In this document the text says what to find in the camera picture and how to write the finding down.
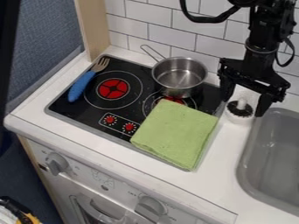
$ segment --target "floor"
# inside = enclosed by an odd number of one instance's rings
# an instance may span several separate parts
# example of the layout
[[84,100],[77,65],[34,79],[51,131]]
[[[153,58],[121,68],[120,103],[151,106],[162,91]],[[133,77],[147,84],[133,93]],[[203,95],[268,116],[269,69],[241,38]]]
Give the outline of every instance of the floor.
[[63,223],[14,135],[11,147],[0,157],[0,195],[9,196],[28,207],[42,223]]

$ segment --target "blue handle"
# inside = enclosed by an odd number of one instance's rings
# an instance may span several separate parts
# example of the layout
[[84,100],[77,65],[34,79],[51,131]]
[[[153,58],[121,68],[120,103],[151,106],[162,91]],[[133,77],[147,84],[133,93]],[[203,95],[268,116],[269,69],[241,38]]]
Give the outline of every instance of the blue handle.
[[89,71],[83,74],[71,87],[68,92],[67,100],[69,102],[75,102],[82,95],[84,89],[87,87],[87,84],[91,79],[93,79],[95,75],[94,71]]

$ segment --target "white countertop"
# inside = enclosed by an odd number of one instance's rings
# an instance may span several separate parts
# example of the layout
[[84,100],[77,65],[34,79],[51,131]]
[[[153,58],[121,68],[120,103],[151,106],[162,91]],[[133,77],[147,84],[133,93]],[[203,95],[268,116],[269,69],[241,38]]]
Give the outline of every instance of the white countertop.
[[[114,46],[105,53],[147,66],[155,63],[146,55]],[[236,214],[237,224],[299,223],[299,217],[259,202],[240,188],[235,172],[251,127],[233,124],[225,115],[219,120],[203,163],[196,171],[185,172],[46,114],[45,107],[90,65],[85,53],[79,55],[11,112],[5,118],[5,126],[66,155],[117,173],[129,183],[144,186],[194,212],[223,215],[222,220],[227,223],[233,223],[234,218],[212,206],[203,207],[202,202],[210,201]],[[210,74],[208,81],[217,83],[218,78]],[[274,106],[299,111],[298,102],[298,96],[288,94],[284,103]]]

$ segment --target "stainless steel pot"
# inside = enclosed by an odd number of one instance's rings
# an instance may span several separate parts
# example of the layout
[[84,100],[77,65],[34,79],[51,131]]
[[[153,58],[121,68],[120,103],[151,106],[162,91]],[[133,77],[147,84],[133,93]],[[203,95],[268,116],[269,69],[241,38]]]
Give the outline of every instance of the stainless steel pot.
[[[157,61],[151,75],[157,89],[166,96],[188,98],[200,94],[201,84],[207,76],[205,66],[191,58],[175,57],[166,59],[162,54],[148,45],[140,46],[150,57]],[[159,61],[145,47],[158,54],[163,60]]]

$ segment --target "pot handle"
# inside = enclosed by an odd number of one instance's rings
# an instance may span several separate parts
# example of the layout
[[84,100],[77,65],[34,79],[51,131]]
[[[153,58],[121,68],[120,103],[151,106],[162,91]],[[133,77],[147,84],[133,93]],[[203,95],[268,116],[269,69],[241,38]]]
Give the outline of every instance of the pot handle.
[[151,51],[153,51],[154,53],[156,53],[157,55],[159,55],[162,59],[166,59],[161,53],[159,53],[158,51],[156,51],[154,48],[152,48],[149,45],[141,45],[140,48],[146,52],[151,58],[153,58],[153,60],[155,60],[156,62],[159,62],[158,59],[156,59],[149,51],[145,50],[144,47],[148,47]]

